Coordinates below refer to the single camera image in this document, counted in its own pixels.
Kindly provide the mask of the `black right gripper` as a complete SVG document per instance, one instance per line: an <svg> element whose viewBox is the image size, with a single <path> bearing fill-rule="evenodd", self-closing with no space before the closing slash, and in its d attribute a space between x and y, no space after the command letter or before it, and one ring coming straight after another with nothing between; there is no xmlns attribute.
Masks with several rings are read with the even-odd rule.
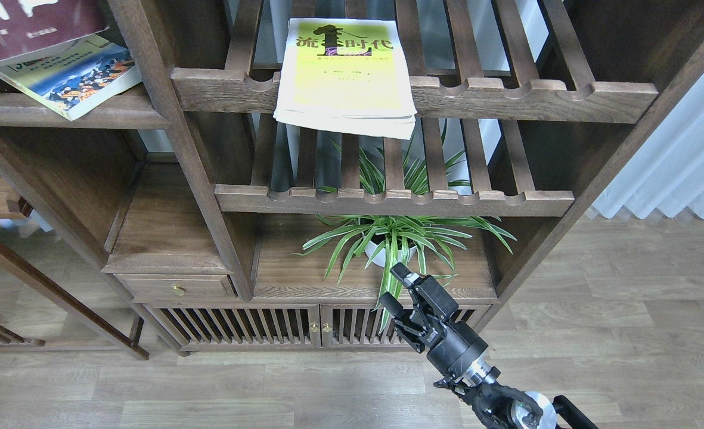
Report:
<svg viewBox="0 0 704 429"><path fill-rule="evenodd" d="M488 344L463 321L453 322L458 303L431 275L411 272L397 263L390 274L410 291L413 308L405 310L391 293L380 302L392 315L395 333L417 352L428 349L426 358L444 376L445 382L490 382L491 367L483 356ZM429 307L436 317L421 322L419 310Z"/></svg>

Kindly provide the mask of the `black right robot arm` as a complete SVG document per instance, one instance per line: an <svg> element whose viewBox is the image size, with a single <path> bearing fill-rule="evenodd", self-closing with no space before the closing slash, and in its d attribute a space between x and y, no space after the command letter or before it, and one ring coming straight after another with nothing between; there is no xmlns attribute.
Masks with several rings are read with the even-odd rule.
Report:
<svg viewBox="0 0 704 429"><path fill-rule="evenodd" d="M565 396L547 399L536 391L520 391L498 382L499 370L483 356L487 343L464 321L452 319L458 303L431 275L424 277L398 263L390 270L413 300L404 309L389 293L380 302L392 315L395 331L442 374L436 388L446 388L469 405L488 428L557 428L559 418L572 428L593 428Z"/></svg>

